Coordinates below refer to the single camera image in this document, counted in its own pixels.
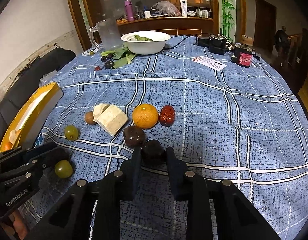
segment pitcher handle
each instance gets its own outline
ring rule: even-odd
[[[90,35],[91,43],[92,43],[92,45],[93,45],[94,47],[100,49],[102,46],[100,46],[99,44],[97,44],[97,42],[95,41],[94,35],[93,35],[94,32],[97,32],[97,27],[96,27],[96,26],[90,28],[89,35]]]

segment white bowl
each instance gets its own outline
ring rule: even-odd
[[[153,41],[136,41],[134,38],[135,34]],[[121,37],[121,40],[127,43],[127,47],[131,52],[148,55],[160,52],[164,48],[166,41],[170,38],[171,36],[166,33],[145,31],[125,34]]]

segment red label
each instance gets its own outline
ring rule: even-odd
[[[238,62],[239,64],[244,66],[249,66],[251,64],[251,60],[252,60],[252,55],[240,52],[239,62]]]

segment purple bottle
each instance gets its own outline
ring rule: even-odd
[[[133,12],[133,6],[131,0],[126,0],[125,2],[125,10],[127,15],[127,20],[129,22],[132,22],[134,20],[134,12]]]

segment orange fruit in box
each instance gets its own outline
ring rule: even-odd
[[[11,142],[7,142],[3,145],[3,149],[4,151],[8,151],[8,150],[11,150],[13,147],[13,144]]]
[[[158,122],[158,112],[155,106],[141,104],[135,107],[132,118],[136,126],[142,129],[149,129]]]

